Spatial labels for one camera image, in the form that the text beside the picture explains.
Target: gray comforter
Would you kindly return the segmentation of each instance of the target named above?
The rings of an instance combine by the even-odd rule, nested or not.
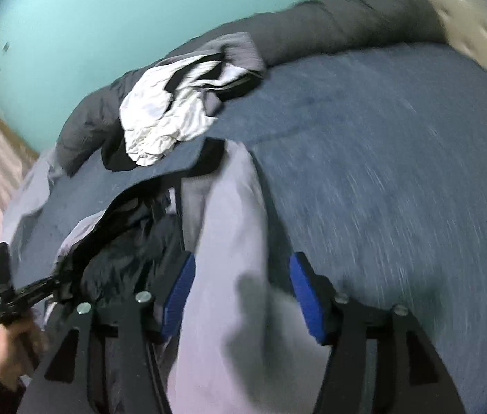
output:
[[[246,32],[268,67],[319,53],[380,47],[399,42],[444,42],[429,0],[309,0],[275,13],[225,23],[178,47],[166,57],[192,53],[220,36]],[[65,122],[57,142],[58,162],[73,175],[104,144],[119,118],[119,106],[146,70],[129,71],[86,96]]]
[[[229,101],[210,136],[255,157],[269,274],[303,250],[370,305],[402,302],[433,340],[467,412],[487,413],[487,73],[451,48],[399,45],[275,67]],[[17,285],[47,275],[74,226],[123,189],[187,167],[201,139],[154,166],[61,177],[27,241]]]

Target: blue pad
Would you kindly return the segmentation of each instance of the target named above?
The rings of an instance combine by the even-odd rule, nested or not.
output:
[[[302,252],[296,252],[289,258],[289,276],[308,332],[322,344],[327,337],[324,329],[324,309],[314,288],[316,274]]]
[[[161,337],[165,340],[176,334],[178,331],[178,326],[182,321],[182,313],[184,312],[187,296],[190,294],[194,278],[195,257],[194,254],[189,254],[163,305]]]

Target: hand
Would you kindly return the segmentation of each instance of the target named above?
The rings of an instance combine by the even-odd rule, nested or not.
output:
[[[19,335],[27,333],[38,337],[40,330],[32,316],[20,319],[7,327],[0,325],[0,382],[15,391],[20,376],[30,371],[30,363],[21,346]]]

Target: light gray fabric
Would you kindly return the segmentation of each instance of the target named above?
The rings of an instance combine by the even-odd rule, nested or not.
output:
[[[271,288],[267,259],[253,161],[242,144],[228,142],[207,196],[168,379],[173,412],[312,412],[329,350],[308,335],[297,302]]]
[[[55,182],[63,175],[58,163],[56,147],[38,157],[4,211],[0,241],[8,243],[11,267],[17,269],[21,249],[32,232],[36,216],[44,207]]]
[[[253,40],[246,32],[236,32],[225,34],[204,43],[195,51],[177,56],[165,57],[157,62],[154,67],[172,64],[179,60],[190,58],[196,55],[212,55],[223,52],[226,55],[226,62],[236,67],[244,68],[258,75],[263,75],[266,71],[266,65],[260,53],[257,51]]]
[[[203,226],[205,202],[211,191],[211,176],[198,176],[182,180],[182,233],[184,248],[195,252]]]

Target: finger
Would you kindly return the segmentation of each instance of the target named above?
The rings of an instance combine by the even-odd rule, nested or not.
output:
[[[33,344],[33,350],[35,350],[37,354],[43,353],[47,347],[44,332],[38,328],[37,325],[35,325],[34,328],[32,328],[29,332],[29,336]]]
[[[22,333],[26,333],[34,328],[34,322],[32,318],[19,319],[18,321],[11,323],[6,327],[8,330],[8,336],[12,338],[18,337]]]
[[[42,330],[39,332],[38,339],[37,339],[37,350],[40,354],[43,354],[50,348],[50,344],[48,341],[48,336]]]
[[[18,353],[18,363],[20,366],[19,374],[20,375],[33,375],[33,364],[29,359],[29,355],[27,355],[27,351],[23,350],[21,353]]]

